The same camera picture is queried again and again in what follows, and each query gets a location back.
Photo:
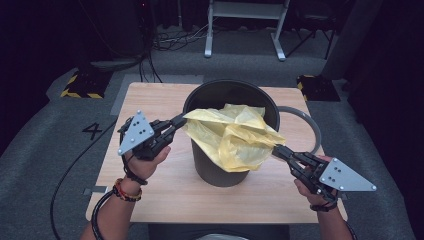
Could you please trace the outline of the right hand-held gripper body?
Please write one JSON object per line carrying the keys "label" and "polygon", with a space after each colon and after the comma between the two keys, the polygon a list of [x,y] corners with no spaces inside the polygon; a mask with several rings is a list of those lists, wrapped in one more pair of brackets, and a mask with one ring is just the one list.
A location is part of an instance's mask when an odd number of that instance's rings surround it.
{"label": "right hand-held gripper body", "polygon": [[325,200],[335,200],[333,191],[372,192],[377,186],[337,158],[324,160],[310,153],[296,158],[299,172],[291,174],[300,180],[312,194]]}

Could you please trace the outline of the yellow-black striped base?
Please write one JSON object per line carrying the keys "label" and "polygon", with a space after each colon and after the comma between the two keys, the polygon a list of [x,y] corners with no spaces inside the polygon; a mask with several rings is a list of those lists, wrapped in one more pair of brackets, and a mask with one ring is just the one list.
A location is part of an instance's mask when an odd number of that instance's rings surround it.
{"label": "yellow-black striped base", "polygon": [[61,97],[103,99],[112,75],[112,72],[76,71],[62,91]]}
{"label": "yellow-black striped base", "polygon": [[301,75],[296,79],[297,88],[305,101],[339,102],[340,97],[331,80],[321,75]]}

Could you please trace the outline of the person's left hand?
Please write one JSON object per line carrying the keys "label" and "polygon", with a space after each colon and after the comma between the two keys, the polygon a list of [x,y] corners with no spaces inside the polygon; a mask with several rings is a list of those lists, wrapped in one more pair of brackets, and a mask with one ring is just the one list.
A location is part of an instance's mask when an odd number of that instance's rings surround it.
{"label": "person's left hand", "polygon": [[146,181],[156,171],[156,168],[161,164],[170,153],[169,146],[164,147],[153,160],[140,160],[137,159],[131,151],[124,154],[126,161],[126,168],[128,170],[128,177],[138,177]]}

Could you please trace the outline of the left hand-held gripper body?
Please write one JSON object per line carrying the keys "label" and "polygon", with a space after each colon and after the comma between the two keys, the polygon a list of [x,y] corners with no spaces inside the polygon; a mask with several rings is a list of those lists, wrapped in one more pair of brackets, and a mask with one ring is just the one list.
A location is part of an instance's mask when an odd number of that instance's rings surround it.
{"label": "left hand-held gripper body", "polygon": [[132,151],[141,160],[153,160],[164,145],[159,145],[159,136],[170,126],[170,121],[149,122],[141,110],[130,117],[118,130],[122,134],[118,155]]}

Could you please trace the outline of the black tripod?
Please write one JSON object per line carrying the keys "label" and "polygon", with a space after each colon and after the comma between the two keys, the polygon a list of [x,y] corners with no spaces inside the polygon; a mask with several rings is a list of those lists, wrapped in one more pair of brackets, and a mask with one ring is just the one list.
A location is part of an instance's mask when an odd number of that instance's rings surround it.
{"label": "black tripod", "polygon": [[290,50],[286,54],[286,57],[289,57],[308,39],[314,37],[318,31],[321,31],[328,41],[324,56],[324,59],[327,60],[336,33],[336,16],[334,14],[327,13],[305,13],[297,11],[296,17],[298,19],[298,26],[295,28],[296,33],[299,33],[300,29],[305,29],[309,31],[309,34],[303,38],[292,50]]}

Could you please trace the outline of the grey tape strip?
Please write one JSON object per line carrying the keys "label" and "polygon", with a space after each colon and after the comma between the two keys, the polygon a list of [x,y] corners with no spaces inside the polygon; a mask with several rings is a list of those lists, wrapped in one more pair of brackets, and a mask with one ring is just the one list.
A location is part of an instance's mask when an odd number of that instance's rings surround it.
{"label": "grey tape strip", "polygon": [[107,186],[93,186],[92,188],[85,188],[83,190],[84,196],[91,196],[93,193],[105,194],[108,191]]}

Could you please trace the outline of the person's right hand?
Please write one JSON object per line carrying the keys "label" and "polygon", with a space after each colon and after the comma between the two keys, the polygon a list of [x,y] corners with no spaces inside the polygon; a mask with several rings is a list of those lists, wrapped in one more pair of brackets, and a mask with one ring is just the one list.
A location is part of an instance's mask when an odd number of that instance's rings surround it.
{"label": "person's right hand", "polygon": [[308,202],[313,206],[331,206],[331,203],[324,199],[322,195],[312,194],[309,189],[298,179],[294,180],[298,192],[307,198]]}

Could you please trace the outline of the black ribbed trash bin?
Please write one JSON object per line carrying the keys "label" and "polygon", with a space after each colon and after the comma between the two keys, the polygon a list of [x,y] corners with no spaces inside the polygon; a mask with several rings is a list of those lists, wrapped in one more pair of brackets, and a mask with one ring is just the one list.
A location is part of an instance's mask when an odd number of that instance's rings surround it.
{"label": "black ribbed trash bin", "polygon": [[[241,80],[214,80],[201,84],[187,97],[183,112],[195,109],[222,109],[226,104],[245,104],[264,107],[264,121],[274,130],[280,127],[280,114],[272,98],[259,87]],[[208,184],[217,187],[232,187],[241,183],[249,171],[226,172],[218,167],[192,140],[194,165],[198,175]]]}

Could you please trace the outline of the yellow plastic trash bag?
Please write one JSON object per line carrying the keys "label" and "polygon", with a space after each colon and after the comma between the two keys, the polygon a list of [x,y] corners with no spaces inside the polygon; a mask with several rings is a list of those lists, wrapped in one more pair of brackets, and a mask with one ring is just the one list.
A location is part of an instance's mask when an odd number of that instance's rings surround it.
{"label": "yellow plastic trash bag", "polygon": [[183,129],[206,156],[226,172],[257,170],[286,140],[264,120],[264,107],[226,104],[184,115]]}

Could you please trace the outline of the white metal stand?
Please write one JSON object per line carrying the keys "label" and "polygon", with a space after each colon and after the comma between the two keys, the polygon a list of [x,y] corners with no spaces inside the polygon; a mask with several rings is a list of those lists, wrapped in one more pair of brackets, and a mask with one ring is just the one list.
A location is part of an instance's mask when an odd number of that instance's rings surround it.
{"label": "white metal stand", "polygon": [[279,4],[268,3],[246,3],[246,2],[223,2],[219,0],[209,0],[208,7],[208,29],[205,42],[204,57],[212,56],[213,46],[213,21],[215,18],[245,18],[245,19],[262,19],[277,20],[276,31],[271,33],[271,40],[277,58],[280,61],[286,60],[286,54],[280,43],[280,34],[286,18],[287,11],[291,0],[283,0]]}

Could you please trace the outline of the grey pillar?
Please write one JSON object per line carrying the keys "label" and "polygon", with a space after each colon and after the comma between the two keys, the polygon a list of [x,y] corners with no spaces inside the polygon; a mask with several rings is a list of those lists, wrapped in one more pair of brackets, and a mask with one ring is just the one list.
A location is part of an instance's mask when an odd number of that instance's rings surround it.
{"label": "grey pillar", "polygon": [[355,0],[340,36],[321,71],[327,80],[341,79],[354,60],[383,0]]}

